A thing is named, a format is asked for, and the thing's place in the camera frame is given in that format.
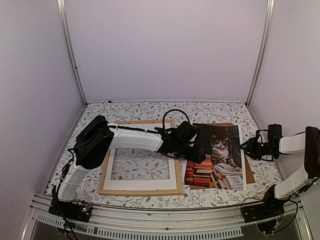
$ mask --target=floral patterned surface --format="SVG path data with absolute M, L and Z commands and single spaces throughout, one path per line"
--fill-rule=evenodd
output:
M 74 146 L 77 135 L 96 116 L 104 115 L 109 122 L 161 120 L 163 114 L 171 109 L 185 111 L 193 123 L 242 123 L 243 141 L 254 136 L 257 129 L 247 107 L 242 103 L 206 103 L 206 102 L 121 102 L 121 103 L 92 103 L 87 106 L 82 118 L 75 128 L 66 149 Z M 168 114 L 179 125 L 184 116 L 180 112 Z M 64 151 L 54 175 L 48 183 L 45 194 L 51 195 L 54 185 L 59 183 L 62 167 L 71 155 Z M 75 193 L 75 200 L 86 200 L 99 205 L 113 205 L 131 208 L 151 209 L 185 209 L 185 208 L 212 208 L 241 204 L 247 197 L 262 198 L 263 193 L 281 180 L 273 162 L 255 161 L 248 159 L 255 183 L 248 184 L 248 191 L 233 191 L 223 189 L 190 190 L 188 185 L 183 186 L 183 195 L 158 197 L 117 197 L 101 196 L 98 187 L 102 167 L 93 169 L 82 181 Z
M 169 159 L 160 153 L 117 148 L 115 150 L 111 180 L 167 180 L 170 179 Z

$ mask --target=stack of books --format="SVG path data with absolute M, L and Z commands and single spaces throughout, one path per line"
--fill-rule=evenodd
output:
M 188 161 L 186 164 L 185 176 L 184 176 L 184 184 L 192 185 L 194 182 L 194 174 L 196 170 L 194 170 L 195 164 L 192 161 Z
M 244 189 L 242 173 L 238 171 L 228 171 L 223 167 L 214 165 L 213 174 L 222 189 L 241 191 Z
M 206 155 L 201 164 L 188 161 L 186 165 L 184 183 L 192 186 L 202 186 L 205 188 L 216 188 L 217 182 L 213 175 L 213 164 L 211 156 Z

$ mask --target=white arm segment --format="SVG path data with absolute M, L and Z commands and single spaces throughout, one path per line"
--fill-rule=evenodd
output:
M 313 179 L 308 178 L 308 174 L 303 164 L 295 173 L 281 183 L 275 185 L 275 198 L 279 200 L 287 200 L 292 194 L 299 193 L 299 190 L 309 185 Z
M 58 199 L 62 202 L 72 201 L 76 190 L 90 171 L 91 169 L 86 169 L 83 166 L 77 166 L 76 161 L 73 161 L 64 181 L 60 185 Z
M 160 134 L 120 128 L 110 128 L 110 130 L 114 132 L 114 136 L 109 149 L 146 149 L 156 152 L 163 143 Z M 76 161 L 74 161 L 60 185 L 58 199 L 62 202 L 72 201 L 77 188 L 90 171 L 91 169 L 77 166 Z
M 280 139 L 279 152 L 282 154 L 294 154 L 304 152 L 306 147 L 306 133 L 294 136 L 285 136 Z
M 145 149 L 156 152 L 164 142 L 160 134 L 120 128 L 110 128 L 110 130 L 114 136 L 109 149 Z

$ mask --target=wooden picture frame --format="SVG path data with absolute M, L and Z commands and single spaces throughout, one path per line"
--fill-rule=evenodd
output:
M 115 122 L 118 125 L 139 125 L 139 124 L 162 124 L 162 120 L 142 120 L 142 121 L 129 121 L 129 122 Z M 166 120 L 166 124 L 169 124 L 171 128 L 175 127 L 174 120 Z M 170 161 L 174 161 L 174 175 L 175 175 L 175 182 L 176 182 L 176 189 L 155 189 L 155 190 L 115 190 L 115 189 L 104 189 L 105 181 L 106 181 L 106 175 L 107 175 L 107 168 L 110 158 L 110 152 L 109 149 L 104 161 L 103 161 L 103 167 L 102 167 L 102 173 L 100 178 L 100 184 L 98 189 L 99 195 L 104 196 L 124 196 L 124 197 L 148 197 L 148 196 L 174 196 L 174 195 L 182 195 L 183 193 L 183 185 L 182 185 L 182 179 L 181 179 L 181 172 L 180 172 L 180 163 L 179 159 L 174 159 Z

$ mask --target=metal rail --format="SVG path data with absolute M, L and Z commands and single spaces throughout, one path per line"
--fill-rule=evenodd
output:
M 86 99 L 86 96 L 85 96 L 85 92 L 84 92 L 82 83 L 80 81 L 80 76 L 79 76 L 78 67 L 77 67 L 77 63 L 76 63 L 76 58 L 75 58 L 75 54 L 74 54 L 73 47 L 72 47 L 72 44 L 71 44 L 71 37 L 70 37 L 69 26 L 68 26 L 68 21 L 67 21 L 65 0 L 57 0 L 57 4 L 58 4 L 58 12 L 59 12 L 59 17 L 60 17 L 60 23 L 61 23 L 61 27 L 62 27 L 62 33 L 63 33 L 63 36 L 64 36 L 66 50 L 67 50 L 67 53 L 68 53 L 68 56 L 69 56 L 69 61 L 70 61 L 70 64 L 71 64 L 71 68 L 72 68 L 72 73 L 73 73 L 76 89 L 78 91 L 81 103 L 85 107 L 87 105 L 87 99 Z
M 267 42 L 269 38 L 269 32 L 271 29 L 271 23 L 272 23 L 272 17 L 273 17 L 273 12 L 274 12 L 274 5 L 275 5 L 275 0 L 268 0 L 267 6 L 266 6 L 266 12 L 265 12 L 265 20 L 264 20 L 264 28 L 263 28 L 263 35 L 262 35 L 262 41 L 260 45 L 260 50 L 259 50 L 259 55 L 258 59 L 255 65 L 254 69 L 254 74 L 253 74 L 253 79 L 251 82 L 250 90 L 248 93 L 248 96 L 246 98 L 245 104 L 250 108 L 252 104 L 253 97 L 255 95 L 255 91 L 257 88 L 260 72 L 261 72 L 261 67 L 263 64 L 266 48 L 267 48 Z
M 298 226 L 303 240 L 311 240 L 312 235 L 299 198 Z M 51 197 L 35 194 L 30 205 L 29 220 L 22 240 L 30 240 L 35 221 L 57 228 L 63 228 L 61 217 L 48 213 Z M 296 205 L 288 202 L 284 206 L 285 214 L 293 214 Z M 74 222 L 74 231 L 94 237 L 120 240 L 207 240 L 229 239 L 243 236 L 245 223 L 240 206 L 203 209 L 134 209 L 117 206 L 94 205 L 89 223 Z

